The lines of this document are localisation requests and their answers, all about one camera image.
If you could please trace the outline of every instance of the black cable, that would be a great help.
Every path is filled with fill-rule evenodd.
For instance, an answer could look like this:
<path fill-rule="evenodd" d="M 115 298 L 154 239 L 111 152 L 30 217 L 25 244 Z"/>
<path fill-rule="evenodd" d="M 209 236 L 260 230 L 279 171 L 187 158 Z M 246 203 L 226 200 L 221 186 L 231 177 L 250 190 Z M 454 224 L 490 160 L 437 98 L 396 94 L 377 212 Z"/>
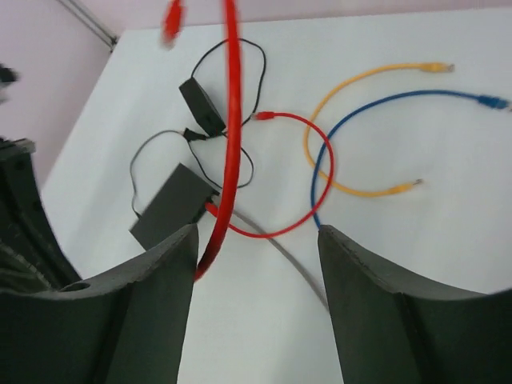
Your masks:
<path fill-rule="evenodd" d="M 138 156 L 140 155 L 140 153 L 144 149 L 144 147 L 147 146 L 150 142 L 152 142 L 155 138 L 157 138 L 161 134 L 179 134 L 182 138 L 184 138 L 186 140 L 186 143 L 188 144 L 188 146 L 190 148 L 190 152 L 192 153 L 192 156 L 194 156 L 195 161 L 199 165 L 199 169 L 201 170 L 202 175 L 206 178 L 206 180 L 211 182 L 214 186 L 216 186 L 220 190 L 222 189 L 222 187 L 219 184 L 214 182 L 206 174 L 204 168 L 202 167 L 201 161 L 199 160 L 199 157 L 195 154 L 194 150 L 192 149 L 192 145 L 190 144 L 194 140 L 203 140 L 204 141 L 204 140 L 206 140 L 208 138 L 207 136 L 205 136 L 204 134 L 198 134 L 198 133 L 193 132 L 192 130 L 188 130 L 188 129 L 186 129 L 185 132 L 180 132 L 178 130 L 161 130 L 160 132 L 157 132 L 156 134 L 154 134 L 153 136 L 150 136 L 147 140 L 145 140 L 144 143 L 141 144 L 141 146 L 137 149 L 137 151 L 135 152 L 134 156 L 132 157 L 132 159 L 130 161 L 131 185 L 134 188 L 134 194 L 132 195 L 132 198 L 131 198 L 131 209 L 132 209 L 132 211 L 135 213 L 135 215 L 138 218 L 141 217 L 141 214 L 139 212 L 137 212 L 137 210 L 135 209 L 135 199 L 137 198 L 137 184 L 135 183 L 134 164 L 135 164 L 135 161 L 137 160 Z M 253 176 L 254 176 L 254 163 L 253 163 L 253 160 L 252 160 L 252 158 L 250 158 L 249 154 L 243 148 L 242 148 L 242 152 L 247 157 L 247 160 L 249 160 L 249 163 L 250 163 L 250 176 L 249 176 L 249 180 L 247 182 L 244 182 L 240 186 L 238 186 L 238 188 L 243 188 L 244 186 L 248 186 L 250 184 L 250 182 L 252 182 Z"/>
<path fill-rule="evenodd" d="M 266 54 L 265 54 L 265 51 L 263 50 L 263 48 L 261 48 L 255 42 L 246 40 L 244 38 L 240 38 L 240 41 L 241 42 L 245 42 L 245 43 L 249 44 L 250 46 L 254 46 L 254 47 L 258 48 L 260 50 L 260 52 L 262 53 L 262 56 L 263 56 L 263 68 L 262 68 L 262 74 L 260 74 L 260 77 L 259 77 L 258 90 L 256 92 L 256 101 L 254 102 L 254 108 L 253 108 L 252 112 L 250 113 L 250 115 L 242 123 L 242 126 L 244 126 L 245 124 L 248 123 L 248 121 L 250 120 L 250 117 L 256 112 L 256 110 L 259 107 L 259 99 L 260 99 L 260 96 L 262 94 L 263 79 L 265 78 L 265 73 L 266 73 Z M 201 56 L 201 58 L 199 59 L 198 63 L 195 65 L 194 69 L 192 70 L 192 74 L 190 75 L 190 77 L 192 78 L 195 75 L 195 73 L 198 71 L 199 66 L 204 61 L 204 59 L 206 57 L 208 57 L 209 54 L 211 54 L 217 48 L 219 48 L 220 46 L 222 46 L 222 45 L 224 45 L 226 43 L 227 43 L 227 40 L 222 40 L 221 42 L 219 42 L 219 43 L 215 44 L 214 46 L 212 46 L 203 56 Z"/>
<path fill-rule="evenodd" d="M 244 126 L 245 124 L 247 124 L 249 122 L 251 116 L 256 112 L 256 110 L 258 110 L 258 107 L 259 107 L 259 100 L 260 100 L 260 97 L 261 97 L 261 94 L 262 94 L 263 79 L 265 78 L 265 73 L 266 73 L 266 55 L 265 55 L 265 51 L 263 50 L 263 48 L 261 48 L 260 45 L 256 44 L 255 42 L 251 42 L 251 41 L 246 40 L 244 38 L 240 38 L 240 41 L 241 42 L 245 42 L 245 43 L 247 43 L 247 44 L 249 44 L 251 46 L 254 46 L 254 47 L 258 48 L 260 50 L 260 52 L 262 53 L 262 56 L 263 56 L 263 68 L 262 68 L 262 73 L 260 74 L 260 78 L 259 78 L 259 82 L 258 82 L 258 90 L 256 92 L 256 101 L 254 102 L 254 108 L 251 111 L 250 115 L 242 122 L 242 126 Z M 192 70 L 192 74 L 190 75 L 190 77 L 192 78 L 195 75 L 195 73 L 197 72 L 199 66 L 201 65 L 201 63 L 204 61 L 204 59 L 209 54 L 214 52 L 217 48 L 219 48 L 220 46 L 222 46 L 226 42 L 227 42 L 227 40 L 223 40 L 223 41 L 215 44 L 203 56 L 201 56 L 201 58 L 199 59 L 198 63 L 195 65 L 194 69 Z M 130 161 L 130 177 L 131 177 L 132 186 L 134 188 L 134 195 L 133 195 L 133 197 L 131 199 L 131 209 L 137 215 L 138 218 L 140 218 L 141 215 L 135 209 L 135 199 L 137 197 L 137 185 L 135 184 L 135 178 L 134 178 L 134 170 L 133 170 L 134 163 L 135 163 L 135 160 L 137 160 L 137 157 L 140 155 L 142 149 L 144 149 L 144 147 L 149 142 L 151 142 L 154 138 L 157 138 L 161 134 L 166 134 L 166 133 L 179 134 L 180 136 L 182 136 L 186 140 L 186 143 L 189 146 L 190 152 L 192 153 L 192 156 L 194 156 L 195 161 L 198 163 L 199 169 L 201 170 L 202 175 L 205 177 L 205 179 L 208 180 L 209 182 L 211 182 L 214 186 L 216 186 L 220 190 L 222 189 L 222 186 L 220 186 L 218 183 L 216 183 L 214 180 L 212 180 L 208 176 L 208 174 L 205 172 L 205 169 L 203 168 L 203 166 L 201 164 L 201 161 L 199 160 L 199 157 L 196 155 L 196 153 L 194 152 L 194 149 L 192 148 L 192 145 L 191 145 L 192 142 L 195 142 L 197 140 L 207 141 L 207 140 L 210 140 L 212 138 L 216 138 L 217 136 L 209 137 L 209 136 L 205 136 L 204 134 L 198 134 L 197 132 L 193 132 L 192 130 L 189 130 L 189 129 L 185 129 L 184 132 L 180 132 L 180 131 L 177 131 L 177 130 L 162 130 L 162 131 L 154 134 L 153 136 L 149 137 L 147 140 L 145 140 L 144 143 L 141 144 L 141 146 L 138 148 L 137 152 L 135 152 L 135 155 L 132 157 L 132 159 Z M 226 133 L 222 133 L 222 136 L 227 138 L 227 134 Z M 253 163 L 253 159 L 250 157 L 250 155 L 247 153 L 247 151 L 244 150 L 243 148 L 242 148 L 242 152 L 247 157 L 247 160 L 249 160 L 249 163 L 250 163 L 250 176 L 249 176 L 249 180 L 247 182 L 244 182 L 243 184 L 241 184 L 237 188 L 243 188 L 244 186 L 248 186 L 253 181 L 253 177 L 254 177 L 254 163 Z"/>

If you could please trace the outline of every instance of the yellow ethernet cable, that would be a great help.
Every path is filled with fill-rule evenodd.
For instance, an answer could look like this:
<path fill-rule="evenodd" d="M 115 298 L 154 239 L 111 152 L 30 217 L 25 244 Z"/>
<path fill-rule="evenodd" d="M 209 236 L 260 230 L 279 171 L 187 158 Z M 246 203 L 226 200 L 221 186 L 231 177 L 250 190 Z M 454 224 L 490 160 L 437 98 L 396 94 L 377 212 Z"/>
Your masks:
<path fill-rule="evenodd" d="M 352 84 L 353 82 L 356 82 L 358 80 L 361 80 L 363 78 L 367 78 L 371 76 L 372 74 L 380 74 L 381 72 L 387 72 L 389 70 L 422 70 L 423 72 L 431 72 L 431 73 L 444 73 L 444 72 L 453 72 L 454 71 L 454 65 L 453 64 L 445 64 L 444 62 L 418 62 L 418 63 L 403 63 L 403 64 L 392 64 L 389 66 L 380 66 L 379 68 L 375 68 L 372 70 L 368 70 L 367 72 L 363 72 L 362 74 L 358 74 L 357 76 L 354 76 L 353 78 L 349 78 L 348 80 L 345 80 L 341 84 L 338 84 L 335 88 L 333 88 L 327 96 L 324 97 L 324 99 L 318 104 L 316 109 L 314 110 L 313 114 L 310 117 L 310 120 L 314 122 L 314 120 L 317 118 L 318 114 L 322 110 L 322 108 L 327 104 L 327 102 L 341 89 L 345 88 L 346 86 Z M 306 159 L 308 163 L 314 168 L 316 165 L 313 158 L 311 157 L 310 148 L 309 148 L 309 136 L 310 136 L 310 130 L 311 128 L 309 126 L 306 126 L 306 129 L 304 130 L 304 138 L 302 140 L 302 145 L 304 146 L 304 155 L 306 156 Z M 320 176 L 327 180 L 328 177 L 325 173 L 323 173 L 321 170 L 319 171 Z M 340 184 L 339 182 L 336 182 L 335 180 L 332 182 L 332 186 L 336 188 L 337 190 L 340 190 L 341 192 L 345 192 L 348 194 L 353 194 L 355 196 L 359 196 L 362 198 L 378 198 L 381 196 L 387 196 L 390 194 L 400 194 L 402 192 L 406 192 L 417 184 L 421 183 L 422 180 L 415 180 L 413 182 L 406 182 L 404 184 L 400 184 L 398 186 L 394 186 L 392 188 L 386 189 L 386 190 L 376 190 L 376 191 L 364 191 L 364 190 L 355 190 L 352 188 L 349 188 L 348 186 L 344 186 Z"/>

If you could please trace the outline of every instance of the black electronic device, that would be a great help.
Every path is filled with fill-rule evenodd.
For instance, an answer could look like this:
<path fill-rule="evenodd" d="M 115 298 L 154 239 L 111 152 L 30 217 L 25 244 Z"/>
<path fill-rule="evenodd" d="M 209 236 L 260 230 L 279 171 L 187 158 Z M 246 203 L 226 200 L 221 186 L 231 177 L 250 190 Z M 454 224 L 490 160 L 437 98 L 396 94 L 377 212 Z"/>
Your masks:
<path fill-rule="evenodd" d="M 197 80 L 189 78 L 179 90 L 199 126 L 212 138 L 222 134 L 226 124 Z"/>
<path fill-rule="evenodd" d="M 34 151 L 31 140 L 0 138 L 0 289 L 24 293 L 58 290 L 80 279 L 42 207 Z"/>
<path fill-rule="evenodd" d="M 0 63 L 0 86 L 8 86 L 18 80 L 18 74 Z"/>
<path fill-rule="evenodd" d="M 148 250 L 187 224 L 198 222 L 218 192 L 183 164 L 169 176 L 130 232 Z"/>

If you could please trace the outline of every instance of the hole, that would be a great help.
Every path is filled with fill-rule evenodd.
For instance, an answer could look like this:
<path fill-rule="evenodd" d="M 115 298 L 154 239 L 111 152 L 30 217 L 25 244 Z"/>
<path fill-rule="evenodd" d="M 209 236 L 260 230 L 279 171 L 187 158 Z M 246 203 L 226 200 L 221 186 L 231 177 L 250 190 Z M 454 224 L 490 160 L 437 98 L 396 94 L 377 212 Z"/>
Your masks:
<path fill-rule="evenodd" d="M 23 162 L 22 160 L 16 161 L 16 163 L 14 164 L 14 168 L 16 170 L 24 170 L 25 169 L 25 162 Z"/>
<path fill-rule="evenodd" d="M 41 212 L 42 211 L 42 204 L 40 201 L 36 201 L 36 202 L 33 202 L 32 203 L 32 209 L 35 210 L 36 212 Z"/>
<path fill-rule="evenodd" d="M 66 286 L 61 289 L 61 292 L 75 292 L 76 290 L 84 290 L 89 288 L 90 284 L 88 282 L 75 282 L 70 286 Z"/>

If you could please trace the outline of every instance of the blue ethernet cable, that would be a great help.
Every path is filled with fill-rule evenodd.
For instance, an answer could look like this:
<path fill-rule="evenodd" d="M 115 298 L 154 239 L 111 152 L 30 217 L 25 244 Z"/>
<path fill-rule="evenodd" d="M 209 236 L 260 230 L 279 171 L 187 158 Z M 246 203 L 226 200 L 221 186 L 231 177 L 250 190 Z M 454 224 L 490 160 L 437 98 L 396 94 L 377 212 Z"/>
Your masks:
<path fill-rule="evenodd" d="M 336 124 L 332 130 L 330 130 L 327 137 L 329 138 L 329 140 L 331 140 L 331 138 L 334 136 L 334 134 L 338 131 L 338 129 L 343 124 L 348 122 L 354 116 L 356 116 L 356 115 L 360 114 L 361 112 L 364 112 L 365 110 L 368 110 L 374 106 L 378 106 L 378 105 L 384 104 L 386 102 L 391 102 L 393 100 L 398 100 L 400 98 L 408 98 L 408 97 L 412 97 L 412 96 L 433 95 L 433 94 L 443 95 L 443 96 L 454 96 L 456 98 L 468 98 L 470 100 L 475 100 L 477 103 L 482 104 L 483 106 L 486 106 L 491 109 L 495 109 L 495 110 L 508 109 L 508 110 L 512 111 L 512 104 L 508 100 L 505 100 L 504 98 L 498 98 L 495 96 L 487 96 L 484 94 L 480 94 L 480 95 L 468 94 L 465 92 L 457 92 L 457 91 L 453 91 L 453 90 L 415 90 L 415 91 L 411 91 L 411 92 L 404 92 L 401 94 L 394 94 L 394 95 L 388 96 L 386 98 L 381 98 L 375 102 L 370 102 L 370 103 L 366 104 L 365 106 L 362 106 L 362 107 L 356 109 L 354 112 L 351 112 L 350 114 L 345 116 L 342 120 L 340 120 L 338 122 L 338 124 Z M 316 202 L 316 185 L 317 185 L 317 179 L 318 179 L 318 172 L 320 170 L 320 164 L 322 164 L 322 159 L 323 159 L 325 152 L 326 152 L 326 145 L 324 143 L 324 144 L 322 144 L 322 148 L 320 149 L 320 152 L 318 153 L 316 165 L 314 166 L 313 178 L 311 180 L 311 191 L 310 191 L 310 200 L 311 201 L 310 202 L 311 202 L 312 207 L 314 206 L 314 204 Z M 318 212 L 314 213 L 313 218 L 314 218 L 314 222 L 317 225 L 317 227 L 320 228 L 321 223 L 320 223 L 320 217 L 318 216 Z"/>

